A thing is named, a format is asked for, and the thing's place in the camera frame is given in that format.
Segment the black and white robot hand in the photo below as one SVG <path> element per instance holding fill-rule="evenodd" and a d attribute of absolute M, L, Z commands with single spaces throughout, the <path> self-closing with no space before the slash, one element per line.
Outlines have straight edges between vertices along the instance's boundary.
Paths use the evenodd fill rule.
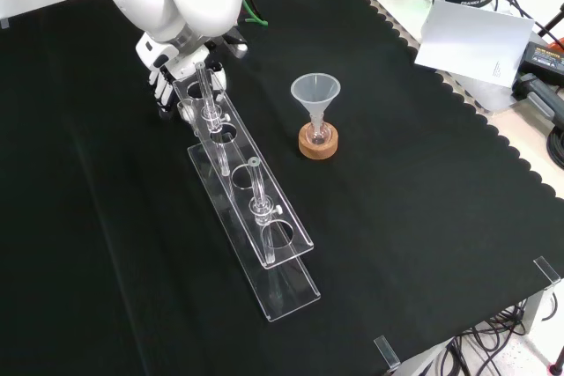
<path fill-rule="evenodd" d="M 214 39 L 178 35 L 170 41 L 155 41 L 144 33 L 136 45 L 137 55 L 150 71 L 148 84 L 152 88 L 162 119 L 173 116 L 178 102 L 173 82 L 185 78 L 197 79 L 196 63 L 203 62 L 222 85 L 226 85 L 226 72 L 213 53 Z"/>

